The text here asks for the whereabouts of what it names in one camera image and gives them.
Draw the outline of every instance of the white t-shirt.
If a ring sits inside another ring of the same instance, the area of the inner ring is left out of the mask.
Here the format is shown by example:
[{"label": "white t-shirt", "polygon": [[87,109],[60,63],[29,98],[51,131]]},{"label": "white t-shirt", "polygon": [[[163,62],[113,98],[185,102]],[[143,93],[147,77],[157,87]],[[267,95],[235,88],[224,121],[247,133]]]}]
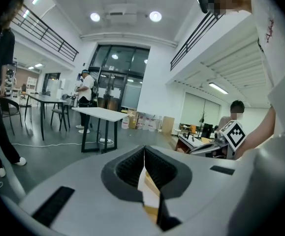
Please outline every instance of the white t-shirt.
[{"label": "white t-shirt", "polygon": [[87,100],[91,100],[91,95],[92,95],[92,90],[91,88],[94,85],[94,79],[93,77],[89,74],[87,77],[85,77],[85,79],[83,79],[83,83],[81,84],[80,87],[85,86],[89,89],[85,90],[85,91],[80,91],[79,92],[79,99],[81,99],[83,96],[86,97]]},{"label": "white t-shirt", "polygon": [[[285,76],[285,15],[273,0],[252,0],[252,12],[267,86],[271,91]],[[282,131],[279,118],[276,118],[275,134]]]}]

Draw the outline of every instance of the doorway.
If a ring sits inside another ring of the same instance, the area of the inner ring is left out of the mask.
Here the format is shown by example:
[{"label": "doorway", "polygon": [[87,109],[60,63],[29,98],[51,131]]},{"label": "doorway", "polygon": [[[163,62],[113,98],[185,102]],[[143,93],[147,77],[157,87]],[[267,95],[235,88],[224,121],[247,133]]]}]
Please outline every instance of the doorway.
[{"label": "doorway", "polygon": [[109,110],[120,111],[126,85],[126,75],[101,72],[98,84],[98,106]]}]

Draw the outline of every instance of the white ceiling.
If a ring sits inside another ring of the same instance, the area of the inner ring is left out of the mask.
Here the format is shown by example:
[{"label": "white ceiling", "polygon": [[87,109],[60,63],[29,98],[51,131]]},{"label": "white ceiling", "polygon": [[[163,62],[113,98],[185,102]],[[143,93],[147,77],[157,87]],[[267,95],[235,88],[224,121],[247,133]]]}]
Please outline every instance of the white ceiling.
[{"label": "white ceiling", "polygon": [[[188,15],[195,0],[54,0],[56,5],[68,16],[78,28],[81,35],[102,32],[129,32],[152,35],[173,41],[178,29]],[[136,23],[111,23],[106,18],[112,4],[134,4],[137,8]],[[162,20],[152,22],[148,16],[151,11],[159,11]],[[90,19],[90,14],[100,15],[100,22]]]},{"label": "white ceiling", "polygon": [[[29,68],[30,66],[35,66],[36,64],[41,63],[43,66],[38,68],[41,71],[67,70],[67,68],[62,65],[18,42],[16,42],[14,46],[13,60],[18,62],[18,66],[21,68]],[[31,71],[39,72],[38,69],[32,69]]]},{"label": "white ceiling", "polygon": [[[217,30],[217,24],[211,30]],[[223,36],[218,41],[218,48],[209,48],[208,55],[203,56],[205,58],[199,61],[193,72],[179,77],[176,82],[204,91],[228,103],[239,99],[246,106],[268,108],[268,90],[253,19],[245,21],[244,25],[239,27]],[[210,82],[229,94],[222,94],[210,87]]]}]

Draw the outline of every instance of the floor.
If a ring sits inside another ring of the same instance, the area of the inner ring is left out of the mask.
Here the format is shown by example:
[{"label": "floor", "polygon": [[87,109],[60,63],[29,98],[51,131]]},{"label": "floor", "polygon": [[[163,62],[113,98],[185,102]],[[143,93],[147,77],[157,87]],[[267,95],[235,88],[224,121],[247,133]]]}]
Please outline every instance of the floor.
[{"label": "floor", "polygon": [[[81,145],[49,146],[69,143],[80,144],[82,142],[82,135],[79,134],[75,128],[76,125],[80,124],[79,113],[73,110],[69,111],[71,128],[66,132],[64,127],[59,131],[59,117],[57,114],[54,114],[53,124],[50,126],[51,109],[52,106],[48,105],[46,119],[44,120],[45,141],[42,140],[40,132],[39,108],[33,106],[32,123],[30,122],[29,113],[27,113],[25,124],[25,109],[21,110],[23,128],[21,127],[19,116],[11,117],[15,136],[12,134],[9,119],[4,118],[5,127],[11,143],[17,144],[14,146],[18,153],[27,160],[27,164],[22,167],[11,165],[0,149],[0,158],[7,172],[4,178],[0,177],[0,182],[3,183],[3,186],[0,188],[0,193],[10,197],[16,203],[39,183],[71,163],[89,156],[100,155],[99,152],[81,153]],[[95,141],[96,139],[97,119],[93,118],[92,123],[94,129],[91,129],[90,134],[87,135],[87,142]],[[114,140],[113,125],[113,123],[110,123],[108,132],[108,138],[111,140]],[[161,133],[135,129],[121,129],[121,123],[119,123],[118,126],[118,148],[125,148],[128,145],[157,145],[163,148],[174,147],[174,144],[172,144],[174,141],[172,142],[172,140],[163,136]],[[100,130],[102,136],[104,136],[105,121],[103,120],[101,121]],[[21,145],[45,147],[28,147]]]}]

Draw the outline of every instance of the railing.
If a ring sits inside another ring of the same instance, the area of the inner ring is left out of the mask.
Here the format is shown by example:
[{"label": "railing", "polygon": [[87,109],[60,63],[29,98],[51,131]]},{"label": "railing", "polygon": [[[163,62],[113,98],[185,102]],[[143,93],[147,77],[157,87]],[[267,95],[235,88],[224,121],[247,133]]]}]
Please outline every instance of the railing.
[{"label": "railing", "polygon": [[190,35],[185,44],[181,47],[181,49],[171,61],[171,71],[222,16],[223,15],[215,16],[211,12],[207,13],[207,15],[199,23],[197,28]]},{"label": "railing", "polygon": [[13,22],[71,61],[79,53],[25,5]]}]

